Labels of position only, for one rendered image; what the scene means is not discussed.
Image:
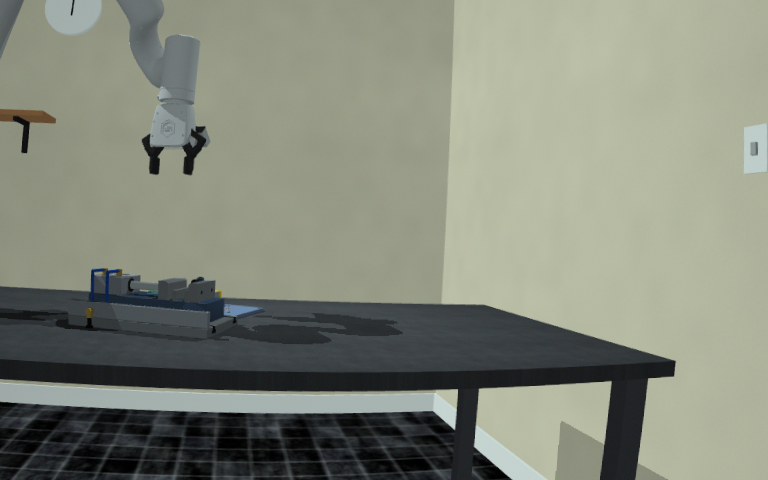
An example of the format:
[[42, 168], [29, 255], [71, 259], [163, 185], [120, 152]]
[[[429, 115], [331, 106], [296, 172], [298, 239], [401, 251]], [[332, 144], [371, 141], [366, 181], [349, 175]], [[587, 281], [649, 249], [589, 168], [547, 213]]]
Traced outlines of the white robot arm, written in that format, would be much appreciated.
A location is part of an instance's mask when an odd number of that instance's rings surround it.
[[[0, 59], [23, 1], [0, 0]], [[157, 30], [164, 14], [162, 0], [116, 1], [129, 21], [129, 43], [136, 62], [151, 84], [160, 88], [158, 100], [193, 105], [200, 41], [172, 35], [166, 38], [163, 49]]]

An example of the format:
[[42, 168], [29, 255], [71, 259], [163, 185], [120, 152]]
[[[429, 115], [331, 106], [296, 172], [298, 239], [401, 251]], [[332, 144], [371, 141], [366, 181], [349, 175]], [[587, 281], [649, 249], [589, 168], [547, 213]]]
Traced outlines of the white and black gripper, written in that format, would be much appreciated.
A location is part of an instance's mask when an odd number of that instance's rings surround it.
[[[150, 174], [159, 174], [160, 158], [158, 156], [163, 149], [184, 149], [187, 156], [184, 157], [183, 173], [192, 175], [194, 158], [202, 150], [206, 139], [196, 132], [195, 110], [191, 104], [187, 104], [165, 101], [157, 105], [151, 135], [142, 139], [144, 149], [150, 156]], [[197, 144], [194, 146], [195, 139]]]

